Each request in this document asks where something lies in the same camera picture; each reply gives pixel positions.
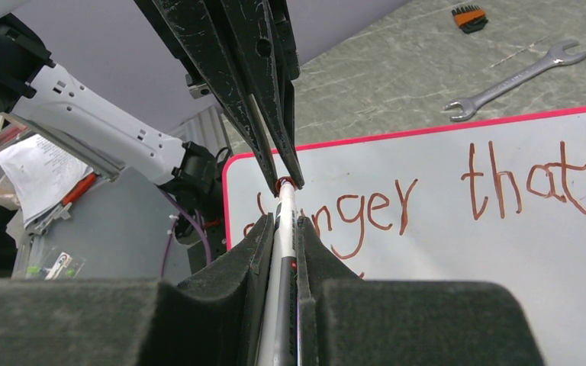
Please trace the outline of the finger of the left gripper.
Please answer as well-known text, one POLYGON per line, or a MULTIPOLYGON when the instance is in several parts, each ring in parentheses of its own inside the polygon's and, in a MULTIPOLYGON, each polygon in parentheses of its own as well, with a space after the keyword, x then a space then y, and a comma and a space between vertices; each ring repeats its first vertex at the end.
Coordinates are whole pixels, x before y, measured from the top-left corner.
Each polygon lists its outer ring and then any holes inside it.
POLYGON ((267 187, 275 193, 277 173, 263 124, 259 121, 237 59, 239 47, 219 1, 136 1, 170 53, 196 84, 211 90, 253 151, 267 187))
POLYGON ((270 189, 279 185, 272 151, 279 153, 296 188, 304 176, 295 148, 295 88, 300 75, 295 38, 284 1, 223 1, 248 92, 247 140, 270 189))

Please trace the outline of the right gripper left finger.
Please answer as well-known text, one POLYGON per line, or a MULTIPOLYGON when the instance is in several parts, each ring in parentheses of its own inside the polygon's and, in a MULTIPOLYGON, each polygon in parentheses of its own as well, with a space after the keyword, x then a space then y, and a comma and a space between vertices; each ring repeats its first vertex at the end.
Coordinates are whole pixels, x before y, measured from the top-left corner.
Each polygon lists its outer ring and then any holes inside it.
POLYGON ((0 365, 253 365, 274 219, 178 285, 0 279, 0 365))

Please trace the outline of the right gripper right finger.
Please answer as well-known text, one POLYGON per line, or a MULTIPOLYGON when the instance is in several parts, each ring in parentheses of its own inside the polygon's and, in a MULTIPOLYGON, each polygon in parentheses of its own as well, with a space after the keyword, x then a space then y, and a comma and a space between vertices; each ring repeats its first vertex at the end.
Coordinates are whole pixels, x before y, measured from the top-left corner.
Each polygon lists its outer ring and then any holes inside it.
POLYGON ((542 365, 522 306, 485 281, 367 281, 298 220, 302 365, 542 365))

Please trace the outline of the whiteboard marker white barrel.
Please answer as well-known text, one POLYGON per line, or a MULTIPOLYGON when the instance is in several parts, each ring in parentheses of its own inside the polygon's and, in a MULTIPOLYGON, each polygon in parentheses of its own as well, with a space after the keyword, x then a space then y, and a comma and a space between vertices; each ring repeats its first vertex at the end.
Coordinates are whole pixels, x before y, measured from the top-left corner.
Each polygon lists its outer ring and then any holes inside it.
POLYGON ((295 190, 285 185, 275 212, 272 258, 257 365, 298 363, 297 220, 295 190))

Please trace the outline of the red framed whiteboard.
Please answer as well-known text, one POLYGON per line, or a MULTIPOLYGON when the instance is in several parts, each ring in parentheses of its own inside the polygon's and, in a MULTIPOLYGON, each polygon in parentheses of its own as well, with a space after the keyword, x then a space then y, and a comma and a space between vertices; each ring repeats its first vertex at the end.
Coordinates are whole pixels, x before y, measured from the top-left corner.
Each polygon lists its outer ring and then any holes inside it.
POLYGON ((297 208, 367 281, 485 281, 586 365, 586 107, 305 146, 297 208))

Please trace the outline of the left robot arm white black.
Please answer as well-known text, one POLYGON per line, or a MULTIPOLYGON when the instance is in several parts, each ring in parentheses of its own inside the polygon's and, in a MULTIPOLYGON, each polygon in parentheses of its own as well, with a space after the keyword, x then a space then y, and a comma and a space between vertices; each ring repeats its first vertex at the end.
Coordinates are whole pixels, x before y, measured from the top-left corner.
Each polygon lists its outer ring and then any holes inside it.
MULTIPOLYGON (((83 158, 100 150, 136 169, 189 210, 214 216, 221 178, 203 146, 159 132, 56 63, 43 41, 0 1, 0 114, 46 138, 66 134, 83 158)), ((137 7, 185 67, 191 92, 213 95, 252 150, 266 184, 279 192, 274 155, 304 185, 295 148, 300 67, 284 1, 139 1, 137 7)))

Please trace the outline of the orange black small object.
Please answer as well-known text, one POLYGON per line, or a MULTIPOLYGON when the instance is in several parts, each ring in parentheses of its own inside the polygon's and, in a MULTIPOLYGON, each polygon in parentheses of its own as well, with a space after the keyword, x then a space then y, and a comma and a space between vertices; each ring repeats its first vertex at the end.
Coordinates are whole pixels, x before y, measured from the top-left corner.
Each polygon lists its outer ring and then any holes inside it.
POLYGON ((464 33, 471 34, 482 30, 488 23, 484 9, 477 5, 466 5, 451 10, 456 26, 464 33))

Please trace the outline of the white paper sheets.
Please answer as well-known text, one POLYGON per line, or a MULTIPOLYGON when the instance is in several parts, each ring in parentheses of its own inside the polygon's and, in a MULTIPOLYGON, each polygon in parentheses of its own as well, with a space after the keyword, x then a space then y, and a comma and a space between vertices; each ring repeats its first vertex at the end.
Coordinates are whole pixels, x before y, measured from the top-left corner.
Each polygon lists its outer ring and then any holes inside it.
POLYGON ((0 167, 14 186, 24 227, 52 210, 93 169, 40 135, 0 152, 0 167))

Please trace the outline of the silver open-end wrench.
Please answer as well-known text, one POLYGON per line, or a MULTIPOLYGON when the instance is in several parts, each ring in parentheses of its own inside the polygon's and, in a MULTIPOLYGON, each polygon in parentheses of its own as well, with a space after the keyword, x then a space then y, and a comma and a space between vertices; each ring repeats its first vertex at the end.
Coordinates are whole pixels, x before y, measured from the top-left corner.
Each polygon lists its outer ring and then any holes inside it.
POLYGON ((534 79, 536 76, 553 69, 555 67, 570 66, 586 59, 586 51, 580 53, 568 53, 570 48, 577 47, 580 43, 577 40, 563 40, 553 44, 546 54, 528 67, 515 73, 506 79, 493 84, 479 93, 465 97, 455 98, 446 103, 444 111, 459 109, 458 114, 449 116, 451 122, 463 122, 472 118, 476 112, 489 101, 498 98, 507 92, 522 85, 523 83, 534 79))

